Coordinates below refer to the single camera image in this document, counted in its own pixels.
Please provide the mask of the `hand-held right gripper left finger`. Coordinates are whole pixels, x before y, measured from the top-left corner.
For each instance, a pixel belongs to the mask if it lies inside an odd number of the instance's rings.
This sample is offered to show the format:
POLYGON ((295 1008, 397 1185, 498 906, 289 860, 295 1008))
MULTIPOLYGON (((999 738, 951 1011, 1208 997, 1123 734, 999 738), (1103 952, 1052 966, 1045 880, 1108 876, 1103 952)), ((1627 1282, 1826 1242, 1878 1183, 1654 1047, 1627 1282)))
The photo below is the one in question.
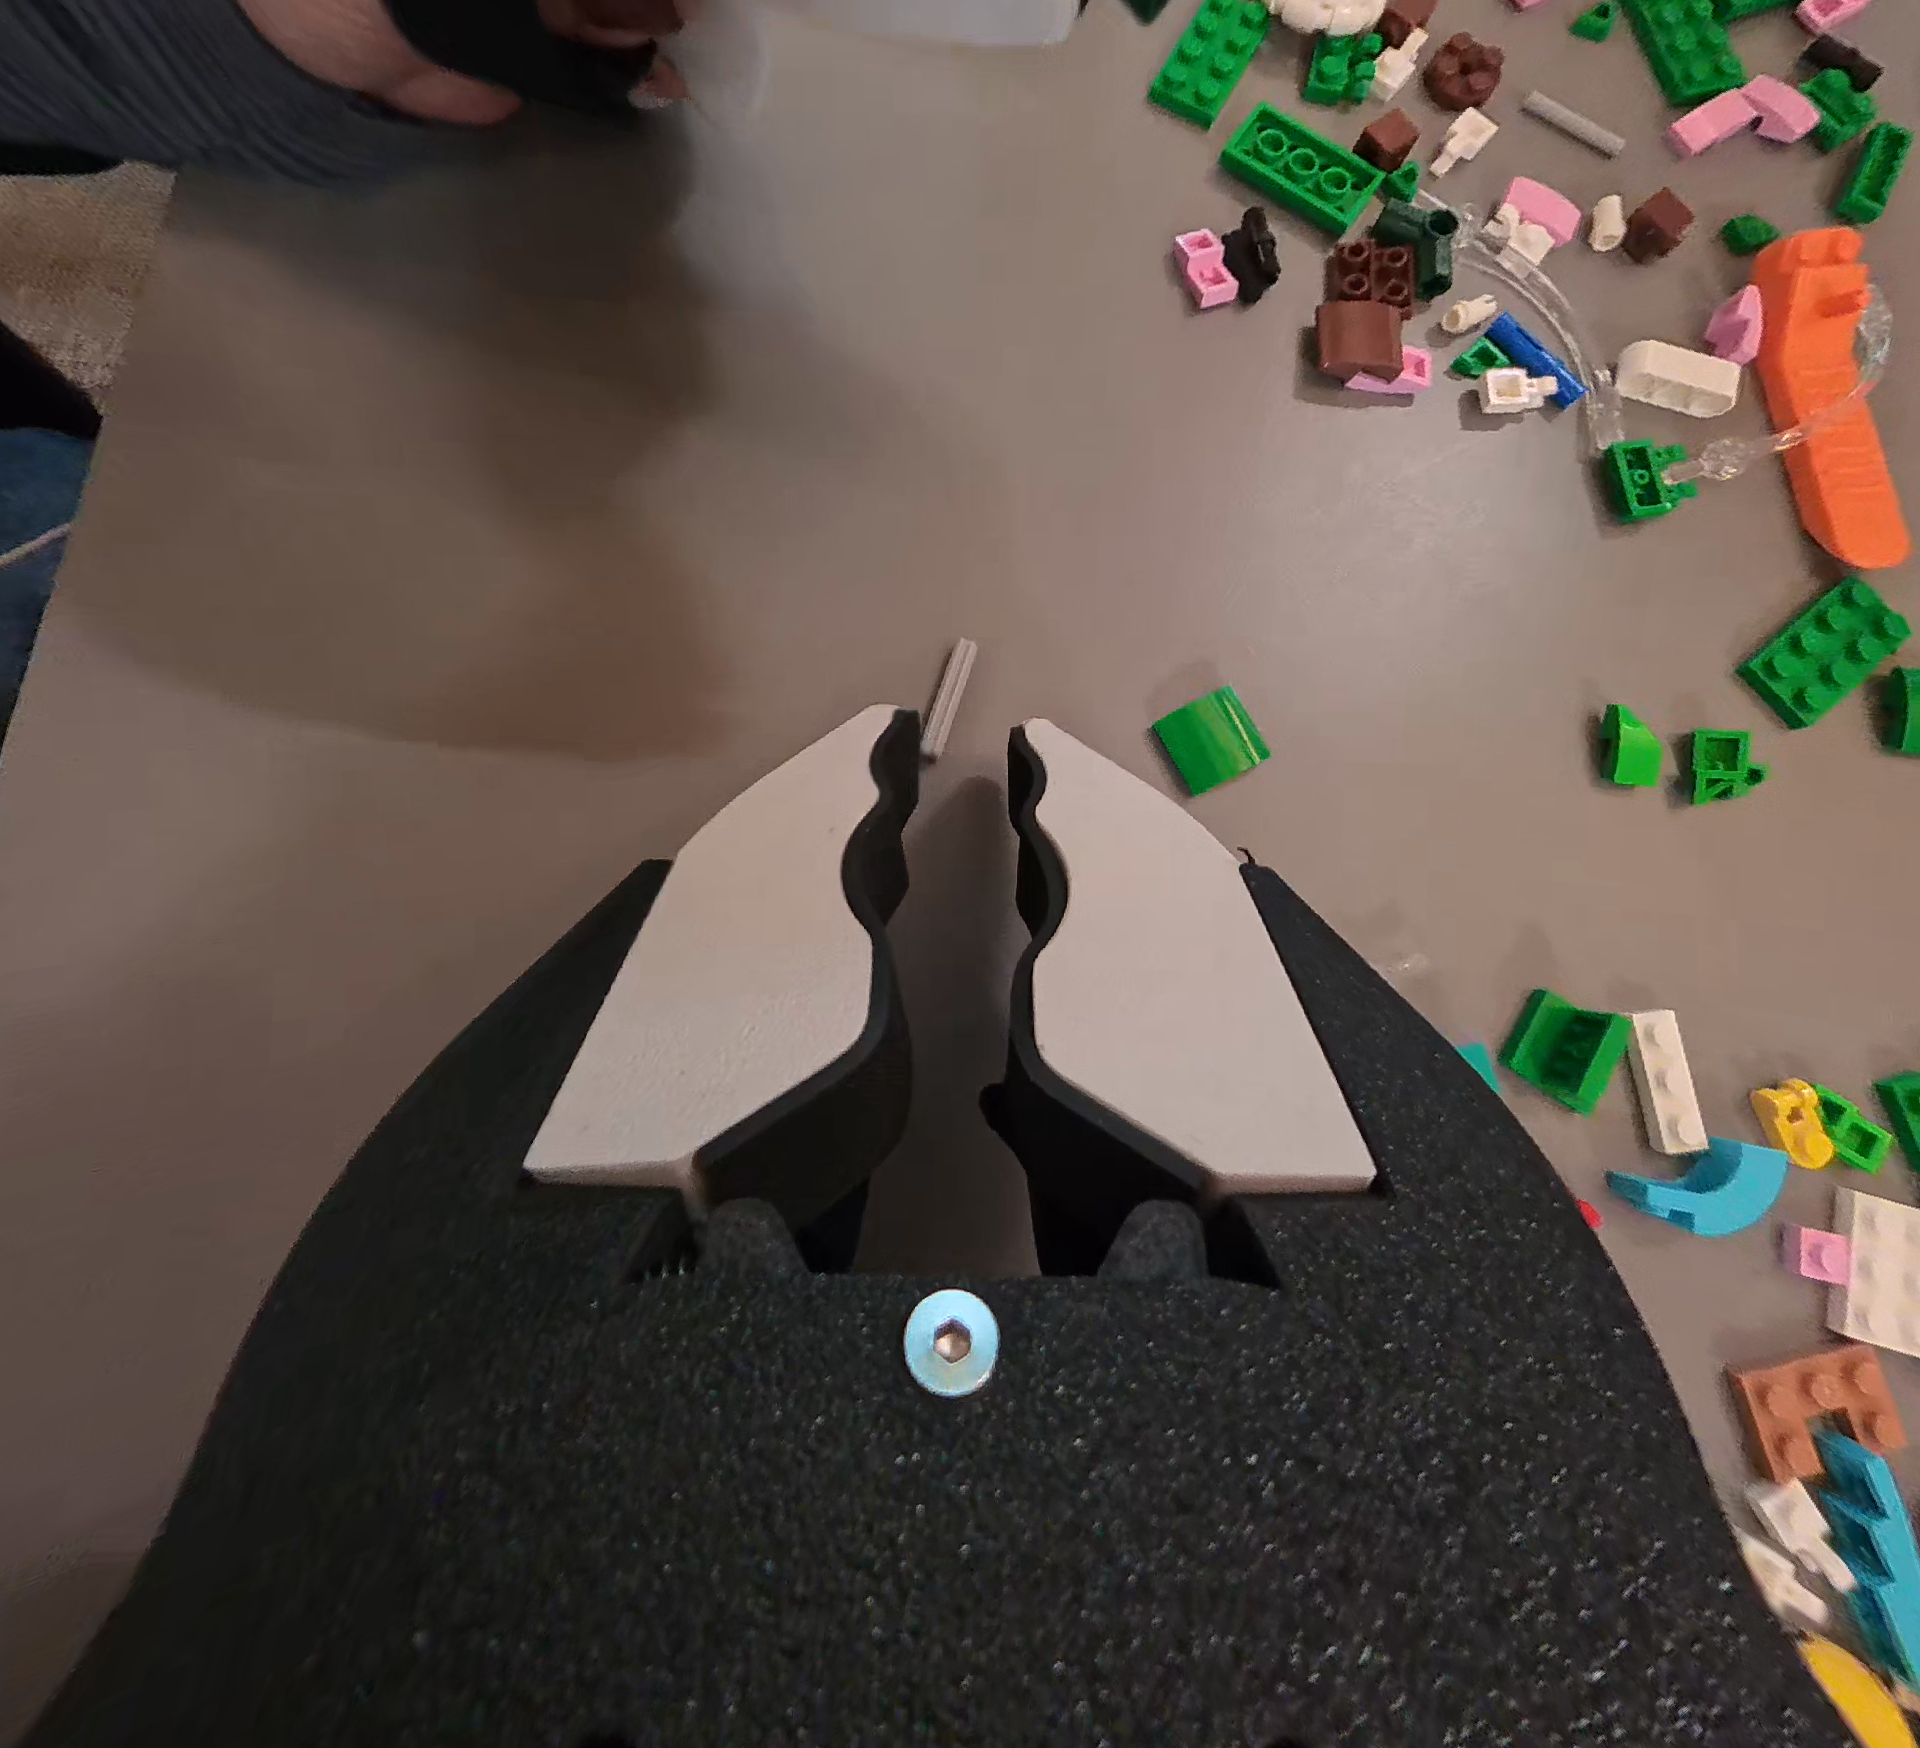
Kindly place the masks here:
POLYGON ((679 850, 523 1157, 532 1180, 860 1228, 911 1099, 886 923, 918 739, 915 710, 860 710, 679 850))

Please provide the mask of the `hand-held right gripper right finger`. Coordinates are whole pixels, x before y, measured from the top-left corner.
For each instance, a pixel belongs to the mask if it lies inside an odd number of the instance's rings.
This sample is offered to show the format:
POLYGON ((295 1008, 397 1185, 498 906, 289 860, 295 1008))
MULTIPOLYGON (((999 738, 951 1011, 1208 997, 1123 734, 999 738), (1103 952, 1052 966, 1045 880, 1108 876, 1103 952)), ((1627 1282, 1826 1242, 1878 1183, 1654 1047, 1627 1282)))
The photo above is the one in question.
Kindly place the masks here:
POLYGON ((1245 864, 1048 720, 1010 731, 1016 909, 993 1127, 1052 1201, 1362 1194, 1377 1166, 1245 864))

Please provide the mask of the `grey lego rod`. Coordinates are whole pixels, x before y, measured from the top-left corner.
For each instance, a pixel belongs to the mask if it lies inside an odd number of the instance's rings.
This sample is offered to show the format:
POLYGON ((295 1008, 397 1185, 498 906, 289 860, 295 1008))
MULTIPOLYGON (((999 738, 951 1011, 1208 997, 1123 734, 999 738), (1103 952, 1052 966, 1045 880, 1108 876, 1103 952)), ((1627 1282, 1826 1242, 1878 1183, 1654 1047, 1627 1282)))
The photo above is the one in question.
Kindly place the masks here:
POLYGON ((947 652, 937 685, 922 716, 918 756, 927 765, 936 765, 947 751, 951 725, 972 679, 975 660, 978 643, 972 637, 958 637, 947 652))
POLYGON ((1555 135, 1577 141, 1587 151, 1594 151, 1607 160, 1620 157, 1627 146, 1624 135, 1615 128, 1605 128, 1600 120, 1590 119, 1584 112, 1542 93, 1541 89, 1530 89, 1521 98, 1521 114, 1549 128, 1555 135))

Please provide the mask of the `green curved lego slope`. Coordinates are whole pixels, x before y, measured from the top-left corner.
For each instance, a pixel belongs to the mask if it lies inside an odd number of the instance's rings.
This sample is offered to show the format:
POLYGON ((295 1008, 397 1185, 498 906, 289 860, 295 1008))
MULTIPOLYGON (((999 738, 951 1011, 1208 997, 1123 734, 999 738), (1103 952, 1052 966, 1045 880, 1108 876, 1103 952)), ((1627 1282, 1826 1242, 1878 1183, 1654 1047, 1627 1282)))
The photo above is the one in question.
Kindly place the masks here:
POLYGON ((1179 788, 1200 799, 1261 767, 1273 749, 1231 685, 1166 710, 1150 725, 1179 788))

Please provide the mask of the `green pink brown lego scatter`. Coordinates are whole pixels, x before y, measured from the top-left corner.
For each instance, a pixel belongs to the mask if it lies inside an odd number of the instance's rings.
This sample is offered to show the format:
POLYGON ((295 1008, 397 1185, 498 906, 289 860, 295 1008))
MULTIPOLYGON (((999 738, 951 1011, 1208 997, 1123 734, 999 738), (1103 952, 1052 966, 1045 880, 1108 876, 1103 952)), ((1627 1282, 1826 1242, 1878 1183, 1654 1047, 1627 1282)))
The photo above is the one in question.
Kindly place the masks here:
MULTIPOLYGON (((1549 2, 1503 0, 1512 12, 1549 2)), ((1884 120, 1875 100, 1882 68, 1842 36, 1873 2, 1802 0, 1727 25, 1750 80, 1699 106, 1670 106, 1663 128, 1670 155, 1693 160, 1743 140, 1774 149, 1809 144, 1823 155, 1850 149, 1852 160, 1826 199, 1831 226, 1861 232, 1882 222, 1913 162, 1916 130, 1884 120)), ((1398 318, 1451 290, 1456 222, 1420 206, 1418 192, 1472 160, 1498 132, 1487 104, 1500 91, 1503 50, 1472 33, 1434 40, 1434 18, 1435 0, 1386 0, 1370 33, 1294 33, 1311 43, 1305 102, 1333 114, 1364 100, 1379 104, 1349 144, 1261 100, 1220 151, 1228 176, 1333 238, 1327 305, 1315 325, 1316 365, 1349 390, 1408 396, 1429 386, 1429 354, 1400 336, 1398 318)), ((1599 0, 1569 33, 1600 43, 1620 22, 1628 28, 1620 5, 1599 0)), ((1258 0, 1200 0, 1156 71, 1150 102, 1212 128, 1274 33, 1288 29, 1258 0)), ((1670 255, 1693 226, 1692 206, 1665 185, 1634 206, 1615 192, 1584 206, 1549 184, 1512 176, 1503 202, 1557 222, 1557 241, 1584 238, 1597 253, 1631 263, 1670 255)), ((1750 269, 1754 255, 1783 238, 1790 235, 1754 215, 1717 230, 1750 269)), ((1884 324, 1884 301, 1870 280, 1854 343, 1869 408, 1887 372, 1884 324)), ((1761 332, 1761 297, 1747 277, 1712 310, 1696 345, 1643 340, 1620 348, 1607 370, 1627 437, 1605 446, 1603 458, 1622 518, 1665 512, 1693 496, 1696 483, 1736 478, 1750 460, 1785 460, 1756 372, 1761 332)), ((1462 348, 1451 372, 1476 379, 1487 415, 1555 405, 1555 381, 1510 365, 1490 337, 1462 348)))

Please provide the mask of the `green long lego plate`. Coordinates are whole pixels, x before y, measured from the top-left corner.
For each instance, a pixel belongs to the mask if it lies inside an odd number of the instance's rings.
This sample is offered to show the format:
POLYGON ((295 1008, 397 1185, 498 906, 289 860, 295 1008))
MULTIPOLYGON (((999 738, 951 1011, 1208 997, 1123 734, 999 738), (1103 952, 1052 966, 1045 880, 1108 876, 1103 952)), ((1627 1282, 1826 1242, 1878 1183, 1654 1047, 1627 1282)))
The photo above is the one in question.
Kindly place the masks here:
POLYGON ((1615 0, 1670 106, 1699 106, 1750 74, 1711 0, 1615 0))

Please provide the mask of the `clear curved lego piece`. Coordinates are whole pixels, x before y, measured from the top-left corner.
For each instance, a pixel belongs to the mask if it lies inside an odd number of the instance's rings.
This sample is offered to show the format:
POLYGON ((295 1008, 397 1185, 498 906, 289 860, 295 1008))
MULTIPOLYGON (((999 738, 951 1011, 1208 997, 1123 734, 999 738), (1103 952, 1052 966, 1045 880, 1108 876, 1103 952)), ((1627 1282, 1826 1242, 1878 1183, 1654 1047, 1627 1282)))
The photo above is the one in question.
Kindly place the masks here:
POLYGON ((1434 332, 1451 343, 1487 337, 1498 315, 1515 318, 1533 347, 1547 348, 1584 389, 1574 405, 1592 453, 1627 437, 1620 394, 1577 322, 1571 301, 1557 283, 1553 259, 1571 247, 1557 241, 1557 222, 1539 222, 1535 209, 1510 202, 1490 215, 1465 202, 1442 202, 1429 190, 1418 192, 1420 206, 1439 206, 1456 222, 1451 235, 1451 294, 1435 310, 1434 332))

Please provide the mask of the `blue lego piece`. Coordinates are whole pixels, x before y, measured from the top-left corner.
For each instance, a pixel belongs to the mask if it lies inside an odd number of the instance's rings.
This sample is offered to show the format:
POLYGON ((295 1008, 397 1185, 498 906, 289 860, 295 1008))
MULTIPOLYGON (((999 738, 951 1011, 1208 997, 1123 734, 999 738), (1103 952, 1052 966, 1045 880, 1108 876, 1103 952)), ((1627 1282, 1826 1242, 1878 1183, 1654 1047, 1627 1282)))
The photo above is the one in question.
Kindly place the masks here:
POLYGON ((1487 337, 1508 355, 1508 363, 1525 367, 1530 379, 1553 379, 1549 398, 1558 408, 1574 408, 1587 396, 1584 376, 1571 367, 1571 360, 1549 345, 1541 343, 1521 322, 1500 312, 1487 324, 1487 337))

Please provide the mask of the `green studded lego plate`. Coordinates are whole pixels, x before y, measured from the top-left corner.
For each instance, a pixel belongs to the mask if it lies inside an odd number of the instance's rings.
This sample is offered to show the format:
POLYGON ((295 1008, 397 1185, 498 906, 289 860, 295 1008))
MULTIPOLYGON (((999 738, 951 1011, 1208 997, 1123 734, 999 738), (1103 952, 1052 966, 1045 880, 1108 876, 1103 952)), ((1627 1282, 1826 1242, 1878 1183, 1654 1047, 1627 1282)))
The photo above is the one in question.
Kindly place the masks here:
POLYGON ((1835 582, 1736 665, 1790 731, 1823 721, 1910 637, 1906 617, 1859 575, 1835 582))

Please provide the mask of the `pile of colourful lego pieces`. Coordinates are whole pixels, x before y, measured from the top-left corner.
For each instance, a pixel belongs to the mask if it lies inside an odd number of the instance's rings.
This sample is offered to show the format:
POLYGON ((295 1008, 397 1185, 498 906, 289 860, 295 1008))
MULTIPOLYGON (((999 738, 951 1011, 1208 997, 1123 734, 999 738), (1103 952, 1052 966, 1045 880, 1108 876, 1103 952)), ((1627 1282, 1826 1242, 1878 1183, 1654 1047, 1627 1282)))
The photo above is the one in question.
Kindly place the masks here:
POLYGON ((1826 1290, 1831 1340, 1727 1367, 1764 1539, 1738 1532, 1774 1615, 1859 1744, 1916 1744, 1916 1502, 1891 1459, 1916 1453, 1916 1414, 1882 1352, 1916 1355, 1916 1206, 1864 1194, 1895 1136, 1850 1099, 1802 1078, 1750 1091, 1764 1137, 1707 1136, 1670 1011, 1581 1011, 1533 988, 1500 1066, 1584 1114, 1617 1071, 1663 1172, 1612 1169, 1605 1194, 1696 1242, 1768 1236, 1788 1272, 1826 1290))

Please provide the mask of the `orange lego brick separator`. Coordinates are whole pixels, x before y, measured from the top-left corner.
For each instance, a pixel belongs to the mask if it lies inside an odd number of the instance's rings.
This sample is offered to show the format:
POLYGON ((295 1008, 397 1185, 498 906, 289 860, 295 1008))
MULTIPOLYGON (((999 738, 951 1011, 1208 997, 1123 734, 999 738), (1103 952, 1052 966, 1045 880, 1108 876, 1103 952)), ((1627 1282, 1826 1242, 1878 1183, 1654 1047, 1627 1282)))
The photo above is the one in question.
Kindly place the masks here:
POLYGON ((1756 372, 1799 525, 1835 564, 1897 567, 1913 546, 1857 360, 1870 269, 1852 226, 1764 247, 1750 267, 1764 310, 1756 372))

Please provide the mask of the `person's leg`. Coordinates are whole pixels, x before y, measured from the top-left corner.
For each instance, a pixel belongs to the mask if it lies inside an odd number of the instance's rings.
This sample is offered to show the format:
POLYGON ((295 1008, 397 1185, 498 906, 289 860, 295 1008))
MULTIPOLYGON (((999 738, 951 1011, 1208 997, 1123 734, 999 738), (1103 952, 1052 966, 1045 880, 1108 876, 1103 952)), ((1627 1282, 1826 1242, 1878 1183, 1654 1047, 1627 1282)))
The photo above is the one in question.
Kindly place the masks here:
POLYGON ((57 582, 99 425, 93 398, 3 325, 3 731, 57 582))

